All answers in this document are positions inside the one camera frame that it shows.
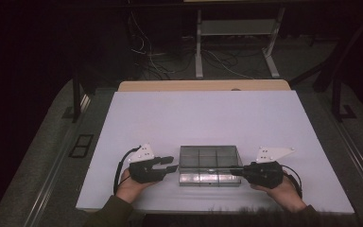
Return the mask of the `black metal stand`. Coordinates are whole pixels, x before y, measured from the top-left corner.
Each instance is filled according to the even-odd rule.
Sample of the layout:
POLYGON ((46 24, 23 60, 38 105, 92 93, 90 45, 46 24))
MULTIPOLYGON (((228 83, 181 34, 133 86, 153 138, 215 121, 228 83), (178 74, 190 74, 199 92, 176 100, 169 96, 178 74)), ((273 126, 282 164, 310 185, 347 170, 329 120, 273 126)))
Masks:
POLYGON ((356 115, 349 105, 341 103, 342 79, 336 78, 332 86, 332 114, 338 122, 344 119, 356 118, 356 115))
POLYGON ((72 106, 65 109, 62 117, 65 119, 71 119, 73 123, 77 123, 89 98, 82 92, 78 73, 75 73, 72 77, 72 98, 72 106))

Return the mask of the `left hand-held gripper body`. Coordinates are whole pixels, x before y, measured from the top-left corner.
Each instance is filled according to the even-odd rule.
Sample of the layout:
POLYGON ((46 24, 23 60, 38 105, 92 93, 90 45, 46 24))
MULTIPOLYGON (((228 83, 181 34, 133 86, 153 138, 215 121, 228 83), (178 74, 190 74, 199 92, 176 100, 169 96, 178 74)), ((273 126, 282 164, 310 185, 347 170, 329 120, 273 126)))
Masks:
POLYGON ((155 183, 164 179, 164 169, 154 169, 163 158, 157 157, 150 144, 143 144, 128 159, 131 178, 137 183, 155 183))

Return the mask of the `person's dark clothing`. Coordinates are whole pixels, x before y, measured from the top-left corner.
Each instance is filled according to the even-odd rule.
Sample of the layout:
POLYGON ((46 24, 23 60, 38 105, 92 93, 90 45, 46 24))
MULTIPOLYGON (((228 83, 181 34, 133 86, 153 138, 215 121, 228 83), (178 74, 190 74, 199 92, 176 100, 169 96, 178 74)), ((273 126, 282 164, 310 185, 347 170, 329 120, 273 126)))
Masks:
POLYGON ((292 227, 285 212, 260 208, 238 213, 146 215, 142 227, 292 227))

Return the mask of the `person's right hand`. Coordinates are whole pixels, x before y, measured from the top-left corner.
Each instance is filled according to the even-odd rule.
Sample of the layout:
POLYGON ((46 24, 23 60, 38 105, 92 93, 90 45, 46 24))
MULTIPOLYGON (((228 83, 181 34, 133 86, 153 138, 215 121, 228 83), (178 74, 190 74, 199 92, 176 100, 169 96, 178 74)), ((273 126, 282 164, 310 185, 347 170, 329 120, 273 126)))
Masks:
POLYGON ((294 184, 287 177, 284 177, 282 183, 272 189, 256 184, 251 184, 251 188, 265 192, 288 212, 298 213, 307 207, 297 193, 294 184))

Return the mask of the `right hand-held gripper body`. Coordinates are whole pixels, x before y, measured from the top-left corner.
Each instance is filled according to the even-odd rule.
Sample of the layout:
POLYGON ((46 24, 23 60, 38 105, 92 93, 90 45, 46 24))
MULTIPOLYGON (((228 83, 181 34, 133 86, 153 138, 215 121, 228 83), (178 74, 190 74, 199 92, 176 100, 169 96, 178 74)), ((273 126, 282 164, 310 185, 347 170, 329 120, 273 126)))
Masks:
POLYGON ((275 188, 285 174, 278 160, 294 151, 294 148, 260 147, 255 161, 243 167, 243 177, 251 184, 275 188))

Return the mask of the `metal floor rail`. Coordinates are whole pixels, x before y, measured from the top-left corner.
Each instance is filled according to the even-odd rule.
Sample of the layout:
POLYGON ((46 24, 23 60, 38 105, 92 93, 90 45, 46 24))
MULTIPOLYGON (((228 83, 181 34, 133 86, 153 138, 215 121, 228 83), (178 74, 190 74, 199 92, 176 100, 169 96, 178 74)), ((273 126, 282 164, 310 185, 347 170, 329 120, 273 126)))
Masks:
POLYGON ((343 144, 345 146, 346 151, 348 152, 348 155, 350 156, 352 162, 354 163, 354 166, 363 180, 363 156, 360 153, 359 148, 354 143, 353 138, 348 133, 346 127, 343 124, 343 117, 337 117, 335 113, 332 113, 331 111, 331 102, 328 100, 326 95, 318 94, 318 99, 320 100, 322 108, 327 112, 328 117, 333 122, 333 125, 338 131, 338 134, 343 141, 343 144))
POLYGON ((43 215, 44 209, 49 202, 51 194, 55 188, 58 178, 62 169, 62 162, 67 156, 68 151, 76 138, 80 121, 85 115, 86 110, 90 105, 91 99, 84 95, 81 101, 77 101, 78 105, 78 118, 70 123, 69 128, 66 130, 66 134, 63 136, 63 140, 60 143, 59 151, 54 159, 52 166, 49 169, 48 175, 43 182, 41 189, 38 192, 36 200, 33 202, 32 208, 27 215, 26 221, 23 227, 38 227, 39 221, 43 215))

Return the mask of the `grey metal shelf stand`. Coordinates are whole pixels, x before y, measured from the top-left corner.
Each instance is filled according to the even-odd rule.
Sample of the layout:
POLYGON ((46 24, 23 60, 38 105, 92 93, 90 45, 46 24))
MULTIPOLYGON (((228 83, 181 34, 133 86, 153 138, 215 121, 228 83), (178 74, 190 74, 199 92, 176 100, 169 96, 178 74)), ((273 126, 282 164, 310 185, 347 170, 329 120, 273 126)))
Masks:
POLYGON ((279 29, 285 15, 285 7, 279 7, 278 15, 274 19, 249 20, 203 20, 202 11, 197 12, 197 35, 195 54, 195 75, 197 79, 203 78, 201 38, 208 36, 256 36, 268 35, 268 46, 262 49, 262 55, 273 79, 280 74, 272 58, 273 47, 276 43, 279 29))

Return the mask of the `clear plastic compartment box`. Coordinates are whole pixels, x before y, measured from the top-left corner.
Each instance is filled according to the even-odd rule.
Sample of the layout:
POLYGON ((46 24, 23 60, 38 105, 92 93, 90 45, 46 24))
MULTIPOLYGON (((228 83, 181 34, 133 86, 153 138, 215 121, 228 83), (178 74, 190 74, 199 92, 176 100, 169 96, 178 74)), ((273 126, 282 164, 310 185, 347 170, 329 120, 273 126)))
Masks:
POLYGON ((181 146, 180 186, 238 187, 241 178, 230 169, 242 166, 236 146, 181 146))

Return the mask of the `person's left hand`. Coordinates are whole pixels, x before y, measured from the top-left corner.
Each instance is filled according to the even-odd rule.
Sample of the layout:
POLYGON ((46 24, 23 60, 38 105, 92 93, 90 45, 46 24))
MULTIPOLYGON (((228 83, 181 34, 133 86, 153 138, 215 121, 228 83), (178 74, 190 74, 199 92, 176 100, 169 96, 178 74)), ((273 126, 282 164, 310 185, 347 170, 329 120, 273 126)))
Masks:
POLYGON ((132 179, 128 169, 121 175, 121 183, 118 185, 115 196, 127 203, 133 203, 140 194, 154 183, 138 183, 132 179))

